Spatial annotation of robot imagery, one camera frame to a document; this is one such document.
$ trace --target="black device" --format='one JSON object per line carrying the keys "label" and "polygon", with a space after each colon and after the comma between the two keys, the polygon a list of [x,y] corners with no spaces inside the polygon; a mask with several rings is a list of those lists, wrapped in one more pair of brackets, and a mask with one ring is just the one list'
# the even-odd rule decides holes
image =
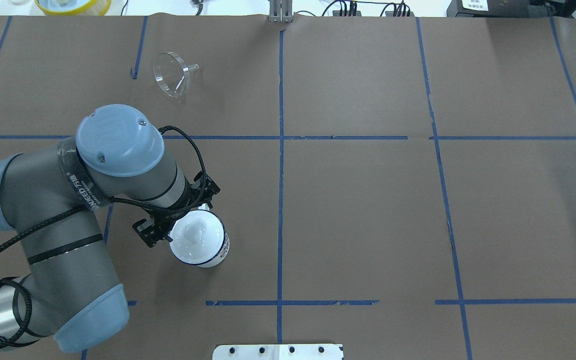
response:
{"label": "black device", "polygon": [[571,18],[576,0],[452,0],[448,18]]}

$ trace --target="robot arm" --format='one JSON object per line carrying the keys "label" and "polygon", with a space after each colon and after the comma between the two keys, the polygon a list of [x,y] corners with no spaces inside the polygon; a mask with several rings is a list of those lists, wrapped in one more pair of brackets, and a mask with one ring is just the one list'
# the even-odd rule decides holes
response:
{"label": "robot arm", "polygon": [[0,280],[0,343],[20,330],[27,314],[11,280],[32,303],[27,330],[12,346],[54,335],[62,351],[75,353],[112,337],[128,322],[128,303],[93,210],[131,203],[118,194],[138,201],[150,219],[133,228],[152,247],[189,206],[210,204],[218,192],[205,171],[190,185],[162,134],[128,105],[100,107],[76,136],[0,161],[0,230],[22,233],[75,207],[88,209],[21,241],[31,274]]}

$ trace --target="white table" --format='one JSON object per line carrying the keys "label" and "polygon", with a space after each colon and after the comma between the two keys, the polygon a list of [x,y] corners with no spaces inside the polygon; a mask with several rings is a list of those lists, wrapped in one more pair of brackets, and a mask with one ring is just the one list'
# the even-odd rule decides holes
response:
{"label": "white table", "polygon": [[[307,10],[321,15],[332,0],[293,0],[292,9]],[[125,0],[113,0],[108,15],[116,16],[121,13]],[[411,11],[419,17],[444,17],[450,0],[407,0],[406,4]],[[384,5],[359,4],[358,10],[362,16],[379,16]],[[202,16],[244,16],[251,14],[268,14],[270,6],[268,0],[204,0]],[[145,16],[158,12],[175,15],[194,15],[197,7],[190,0],[129,0],[124,15]],[[22,4],[14,4],[12,0],[0,0],[0,15],[26,15],[41,16],[43,13],[35,5],[34,0],[25,0]]]}

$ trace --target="white enamel mug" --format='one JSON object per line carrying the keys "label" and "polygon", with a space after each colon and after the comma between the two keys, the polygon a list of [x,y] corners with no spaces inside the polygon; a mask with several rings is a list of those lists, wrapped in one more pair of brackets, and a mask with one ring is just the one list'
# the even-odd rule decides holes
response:
{"label": "white enamel mug", "polygon": [[168,236],[173,240],[170,250],[174,256],[184,264],[200,268],[221,263],[231,248],[222,219],[210,212],[205,203],[178,219]]}

